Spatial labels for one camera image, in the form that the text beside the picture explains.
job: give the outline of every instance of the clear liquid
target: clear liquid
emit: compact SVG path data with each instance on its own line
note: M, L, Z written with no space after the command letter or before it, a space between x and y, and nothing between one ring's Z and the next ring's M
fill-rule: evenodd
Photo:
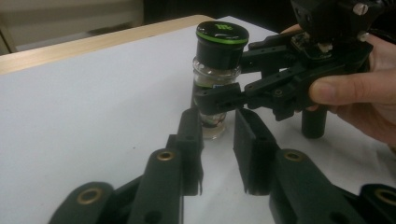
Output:
M240 67L232 70L217 70L199 63L196 59L192 62L194 68L194 85L192 94L198 90L212 89L219 86L232 84L236 77L240 74ZM201 114L201 122L203 128L204 139L216 139L221 137L225 130L224 120L226 113L216 115Z

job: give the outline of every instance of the human hand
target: human hand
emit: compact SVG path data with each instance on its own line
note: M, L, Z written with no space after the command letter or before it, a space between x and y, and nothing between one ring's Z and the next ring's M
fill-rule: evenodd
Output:
M370 35L370 72L322 77L309 89L311 99L363 133L396 145L396 46Z

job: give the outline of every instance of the white table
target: white table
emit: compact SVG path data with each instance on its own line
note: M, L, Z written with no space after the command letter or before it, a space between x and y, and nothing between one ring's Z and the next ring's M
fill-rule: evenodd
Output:
M246 27L250 41L272 33ZM0 223L41 224L76 187L115 189L143 174L149 154L177 133L191 100L195 26L44 63L0 76ZM245 84L258 74L242 75ZM334 115L325 135L305 139L301 116L275 121L256 112L283 148L311 157L334 185L396 187L396 160L385 144ZM269 197L246 195L233 154L233 112L218 140L205 141L204 192L185 197L186 224L274 223Z

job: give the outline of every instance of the glass bottle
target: glass bottle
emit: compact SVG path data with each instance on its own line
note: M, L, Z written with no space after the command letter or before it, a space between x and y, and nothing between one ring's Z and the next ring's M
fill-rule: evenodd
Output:
M232 84L241 73L239 60L248 42L248 31L224 21L206 21L198 25L197 53L192 61L194 81L192 95L197 91ZM219 138L225 130L226 113L201 113L205 139Z

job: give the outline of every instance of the fingernail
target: fingernail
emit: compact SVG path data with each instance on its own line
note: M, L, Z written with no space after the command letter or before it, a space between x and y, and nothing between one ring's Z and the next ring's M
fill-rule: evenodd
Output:
M335 100L335 87L325 81L316 81L311 87L311 97L319 104L330 104Z

